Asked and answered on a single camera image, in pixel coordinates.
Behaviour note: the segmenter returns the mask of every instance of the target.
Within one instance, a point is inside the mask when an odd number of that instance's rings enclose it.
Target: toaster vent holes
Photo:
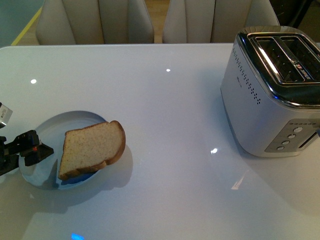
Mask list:
[[[234,48],[232,49],[232,53],[234,56],[234,60],[238,66],[238,69],[241,73],[241,76],[243,77],[243,81],[245,82],[245,85],[248,87],[248,90],[250,91],[250,94],[253,96],[253,99],[256,101],[257,105],[261,104],[261,98],[258,98],[258,94],[255,92],[255,88],[252,87],[252,83],[250,82],[247,74],[245,73],[245,70],[244,70],[244,68],[241,64],[241,61],[237,55],[237,52]]]

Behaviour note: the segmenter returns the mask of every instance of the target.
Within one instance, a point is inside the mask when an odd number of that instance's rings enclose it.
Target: bread slice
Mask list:
[[[118,121],[67,131],[58,178],[65,181],[103,169],[122,156],[125,146],[125,131]]]

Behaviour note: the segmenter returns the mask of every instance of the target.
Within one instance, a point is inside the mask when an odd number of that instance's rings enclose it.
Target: chair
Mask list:
[[[163,43],[233,43],[248,26],[279,25],[269,0],[170,0]]]
[[[154,43],[144,0],[45,0],[40,45]]]

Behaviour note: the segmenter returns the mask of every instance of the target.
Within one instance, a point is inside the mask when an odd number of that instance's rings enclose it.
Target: blue light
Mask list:
[[[72,233],[71,240],[85,240],[85,238],[83,236],[78,235],[78,234]]]

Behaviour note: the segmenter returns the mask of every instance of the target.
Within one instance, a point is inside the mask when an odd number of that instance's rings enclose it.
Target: robotic arm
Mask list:
[[[0,102],[0,128],[7,125],[12,110]],[[0,136],[0,176],[19,167],[19,155],[24,157],[24,164],[32,166],[40,163],[54,153],[53,148],[43,144],[35,130],[17,136],[12,142],[5,144],[7,138]]]

